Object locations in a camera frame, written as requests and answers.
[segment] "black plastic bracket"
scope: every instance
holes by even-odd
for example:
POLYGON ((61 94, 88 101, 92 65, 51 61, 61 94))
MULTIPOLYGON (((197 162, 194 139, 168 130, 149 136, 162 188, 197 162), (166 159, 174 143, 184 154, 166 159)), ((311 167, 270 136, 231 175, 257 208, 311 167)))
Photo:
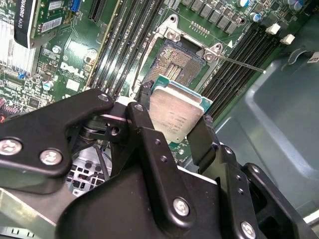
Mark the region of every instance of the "black plastic bracket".
POLYGON ((147 109, 139 103, 129 103, 127 119, 131 139, 113 162, 111 176, 140 163, 156 224, 168 235, 180 237, 195 224, 196 210, 166 139, 163 133, 154 130, 147 109), (187 203, 188 215, 177 213, 173 206, 175 199, 187 203))
POLYGON ((17 140, 22 149, 14 155, 0 154, 0 187, 38 194, 60 189, 72 164, 67 129, 113 105, 100 90, 88 90, 1 124, 0 140, 17 140), (62 161, 44 164, 40 154, 47 149, 58 151, 62 161))

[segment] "pcie slot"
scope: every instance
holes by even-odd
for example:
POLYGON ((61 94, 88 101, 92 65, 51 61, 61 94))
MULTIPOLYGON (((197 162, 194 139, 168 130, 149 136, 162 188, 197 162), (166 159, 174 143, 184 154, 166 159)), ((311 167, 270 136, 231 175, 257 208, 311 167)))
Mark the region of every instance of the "pcie slot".
POLYGON ((107 79, 108 79, 107 84, 106 84, 106 86, 103 87, 102 89, 110 89, 110 91, 112 91, 112 88, 114 87, 114 81, 115 81, 115 79, 116 79, 116 77, 117 77, 117 75, 118 75, 118 73, 119 73, 119 70, 122 68, 122 65, 123 65, 123 63, 124 63, 125 58, 130 55, 130 52, 128 52, 128 50, 129 50, 129 48, 130 48, 131 46, 134 45, 134 43, 135 43, 134 40, 135 40, 136 36, 138 35, 138 32, 139 32, 140 28, 143 28, 143 26, 142 26, 142 21, 143 21, 143 20, 144 20, 144 21, 148 20, 148 17, 149 17, 149 16, 148 16, 147 14, 145 14, 145 12, 147 11, 147 9, 150 9, 151 4, 152 4, 152 1, 147 1, 147 0, 144 0, 144 1, 143 1, 142 9, 140 9, 140 12, 141 12, 142 14, 137 13, 137 14, 139 15, 139 17, 138 17, 138 19, 133 23, 133 26, 136 26, 136 25, 137 25, 137 27, 135 27, 134 29, 131 29, 131 30, 130 30, 130 32, 129 32, 129 37, 128 37, 129 43, 126 44, 126 42, 125 42, 124 50, 121 49, 121 51, 120 51, 120 56, 119 56, 119 58, 118 58, 117 61, 116 61, 116 64, 115 64, 115 65, 116 65, 116 68, 114 69, 114 71, 112 71, 111 76, 110 76, 110 77, 107 77, 107 79))
POLYGON ((105 3, 106 3, 106 0, 93 0, 91 9, 89 12, 89 19, 91 21, 98 22, 100 20, 105 3))
POLYGON ((120 91, 121 91, 121 89, 123 87, 123 84, 124 84, 128 74, 129 74, 130 70, 132 69, 132 67, 134 65, 134 62, 135 62, 135 60, 136 60, 136 58, 137 58, 137 56, 139 54, 139 51, 142 48, 143 43, 145 42, 145 39, 146 39, 146 37, 147 37, 147 35, 148 35, 149 31, 150 31, 150 27, 155 22, 156 14, 159 11, 159 9, 160 9, 160 7, 162 6, 163 3, 164 3, 164 0, 157 1, 154 4, 153 8, 152 8, 151 17, 150 17, 151 20, 150 21, 147 21, 147 20, 145 21, 147 24, 146 24, 146 27, 144 27, 144 32, 141 34, 142 36, 137 40, 137 42, 138 42, 136 44, 137 47, 135 47, 133 55, 128 59, 126 65, 124 67, 123 73, 121 74, 121 76, 120 76, 120 78, 119 78, 119 80, 117 82, 117 85, 116 85, 116 87, 114 89, 114 94, 115 95, 118 95, 120 93, 120 91))
MULTIPOLYGON (((270 49, 267 51, 265 55, 260 59, 259 64, 256 64, 257 66, 261 66, 263 62, 271 55, 271 53, 278 47, 278 44, 271 45, 270 49)), ((250 78, 255 74, 255 71, 249 70, 249 73, 245 76, 245 80, 241 82, 241 84, 235 88, 235 91, 232 92, 231 95, 226 95, 224 99, 226 99, 223 102, 223 105, 219 104, 219 106, 211 111, 211 115, 214 119, 216 119, 222 112, 225 110, 227 105, 231 103, 231 101, 236 97, 238 91, 242 89, 250 80, 250 78)))

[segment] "screw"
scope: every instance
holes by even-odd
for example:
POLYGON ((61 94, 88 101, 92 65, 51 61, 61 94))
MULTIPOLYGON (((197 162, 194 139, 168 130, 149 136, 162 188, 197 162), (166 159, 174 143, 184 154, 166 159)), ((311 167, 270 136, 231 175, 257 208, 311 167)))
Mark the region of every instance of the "screw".
POLYGON ((205 58, 206 58, 207 61, 211 61, 213 59, 213 54, 207 53, 205 58))
POLYGON ((0 154, 15 155, 22 150, 22 144, 15 139, 4 139, 0 141, 0 154))
POLYGON ((54 149, 47 149, 40 154, 40 160, 46 165, 56 165, 62 161, 62 155, 54 149))
POLYGON ((98 98, 100 99, 100 100, 103 100, 103 101, 109 101, 109 98, 108 98, 108 96, 107 95, 104 95, 104 94, 100 94, 99 96, 98 96, 98 98))
POLYGON ((170 40, 174 40, 174 39, 176 38, 176 33, 173 32, 173 31, 169 31, 169 32, 167 33, 167 37, 168 37, 168 39, 170 39, 170 40))
POLYGON ((249 239, 255 239, 256 233, 253 227, 248 222, 242 222, 241 223, 241 230, 243 230, 246 237, 249 239))
POLYGON ((259 173, 259 169, 255 166, 255 165, 253 165, 253 166, 251 166, 252 168, 253 168, 253 170, 256 172, 256 173, 259 173))
POLYGON ((229 147, 225 147, 225 150, 226 150, 227 153, 233 154, 233 152, 231 151, 231 149, 229 147))
POLYGON ((138 109, 139 111, 143 111, 144 109, 143 109, 143 106, 141 106, 141 105, 134 105, 134 107, 135 107, 135 109, 138 109))
POLYGON ((189 206, 185 200, 181 198, 175 198, 173 201, 173 206, 179 215, 186 217, 189 214, 189 206))

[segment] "surface-mount component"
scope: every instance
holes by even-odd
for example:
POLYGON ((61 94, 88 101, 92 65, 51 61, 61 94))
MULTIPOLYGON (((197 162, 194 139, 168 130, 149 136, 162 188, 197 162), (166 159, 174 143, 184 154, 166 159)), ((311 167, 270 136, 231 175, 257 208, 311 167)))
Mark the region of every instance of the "surface-mount component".
POLYGON ((158 52, 145 80, 155 82, 159 75, 163 75, 188 86, 205 65, 202 58, 167 40, 158 52))
POLYGON ((248 4, 249 4, 249 0, 237 0, 237 5, 239 7, 248 6, 248 4))
POLYGON ((227 27, 225 28, 225 32, 229 35, 232 34, 237 28, 237 25, 233 22, 228 23, 227 27))
POLYGON ((184 86, 159 76, 152 87, 150 117, 165 138, 180 143, 212 102, 184 86))
POLYGON ((220 17, 221 13, 218 11, 214 11, 213 14, 211 15, 209 21, 212 23, 216 23, 220 17))
POLYGON ((227 25, 228 22, 229 22, 228 18, 225 17, 225 16, 223 16, 223 17, 220 19, 220 21, 219 21, 219 23, 218 23, 217 26, 218 26, 219 28, 221 28, 221 29, 224 29, 224 28, 226 27, 226 25, 227 25))
POLYGON ((296 3, 296 0, 283 0, 283 3, 286 5, 292 5, 296 3))
POLYGON ((269 34, 275 35, 279 31, 279 29, 280 29, 280 26, 275 23, 275 24, 271 25, 270 27, 268 27, 266 29, 266 32, 269 34))
POLYGON ((54 83, 52 81, 46 81, 43 83, 43 89, 45 91, 50 91, 53 89, 54 83))
POLYGON ((203 0, 195 0, 190 9, 192 9, 195 12, 198 12, 201 6, 203 6, 203 4, 204 4, 203 0))
POLYGON ((300 11, 303 8, 302 1, 297 1, 294 4, 290 5, 289 8, 294 11, 300 11))
POLYGON ((201 11, 200 15, 204 18, 208 18, 208 16, 210 15, 211 11, 212 11, 212 7, 208 4, 205 4, 203 10, 201 11))
POLYGON ((262 5, 261 3, 257 3, 256 6, 254 7, 254 12, 261 13, 263 9, 264 9, 264 5, 262 5))
POLYGON ((184 4, 185 6, 189 6, 192 0, 182 0, 181 3, 184 4))
POLYGON ((259 22, 260 19, 261 19, 261 16, 260 16, 260 14, 257 14, 257 13, 255 13, 255 12, 252 12, 252 13, 249 15, 249 18, 250 18, 250 20, 253 21, 253 22, 259 22))
POLYGON ((293 17, 293 15, 290 12, 288 12, 284 18, 286 21, 290 21, 292 17, 293 17))
POLYGON ((2 20, 0 20, 0 42, 0 65, 25 75, 35 73, 39 50, 17 44, 13 39, 13 25, 2 20))
POLYGON ((277 3, 276 1, 275 2, 273 2, 273 4, 270 6, 270 8, 272 9, 272 10, 274 10, 274 11, 277 11, 278 10, 278 8, 279 8, 279 3, 277 3))

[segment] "ram slot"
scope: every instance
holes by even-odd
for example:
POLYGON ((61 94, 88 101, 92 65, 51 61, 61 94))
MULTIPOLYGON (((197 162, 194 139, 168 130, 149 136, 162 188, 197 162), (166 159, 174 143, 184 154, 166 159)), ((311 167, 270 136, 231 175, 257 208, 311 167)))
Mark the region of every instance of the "ram slot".
POLYGON ((106 90, 106 89, 111 90, 111 88, 113 87, 115 78, 118 75, 118 72, 120 71, 120 69, 122 68, 125 57, 129 55, 128 49, 130 46, 134 44, 134 38, 138 30, 140 29, 139 27, 141 26, 141 21, 143 17, 145 17, 144 14, 141 14, 141 13, 145 12, 151 3, 152 3, 151 1, 144 0, 142 2, 142 7, 140 8, 140 10, 134 14, 135 16, 138 16, 138 17, 137 18, 133 17, 131 21, 129 21, 129 25, 125 33, 127 38, 125 41, 121 43, 121 47, 117 50, 118 55, 116 58, 114 58, 114 61, 112 63, 114 66, 114 70, 112 72, 109 72, 109 74, 106 76, 107 82, 106 84, 102 86, 102 90, 106 90))
MULTIPOLYGON (((271 41, 268 43, 265 43, 261 49, 263 51, 259 54, 258 60, 255 61, 253 64, 257 67, 260 67, 267 58, 274 52, 274 50, 278 47, 279 41, 271 41)), ((223 94, 219 96, 219 98, 215 101, 214 107, 211 107, 209 110, 209 113, 212 115, 214 119, 216 119, 222 111, 227 107, 227 105, 237 96, 238 92, 245 87, 245 85, 248 83, 250 78, 255 74, 255 71, 253 70, 241 70, 240 74, 238 74, 236 77, 238 77, 238 80, 232 84, 228 91, 224 91, 223 94)))
POLYGON ((124 84, 129 72, 131 71, 131 69, 135 63, 135 60, 137 59, 137 56, 138 56, 141 48, 143 47, 143 44, 148 36, 148 33, 150 32, 150 27, 152 25, 154 25, 154 23, 155 23, 156 14, 158 13, 158 11, 159 11, 160 7, 163 5, 163 3, 164 3, 164 0, 156 1, 152 7, 152 11, 149 12, 149 14, 151 16, 145 18, 145 22, 143 23, 143 25, 146 24, 146 27, 144 27, 144 31, 141 34, 142 36, 136 40, 137 47, 135 47, 133 55, 131 55, 131 57, 128 58, 127 63, 124 67, 124 70, 123 70, 122 74, 120 75, 119 80, 117 81, 117 85, 116 85, 115 89, 112 91, 115 95, 118 95, 120 93, 120 91, 123 87, 123 84, 124 84))
MULTIPOLYGON (((279 45, 274 36, 268 35, 264 29, 254 24, 229 57, 260 67, 279 45)), ((254 73, 255 71, 245 67, 224 62, 202 92, 203 96, 213 101, 208 113, 216 119, 254 73)))

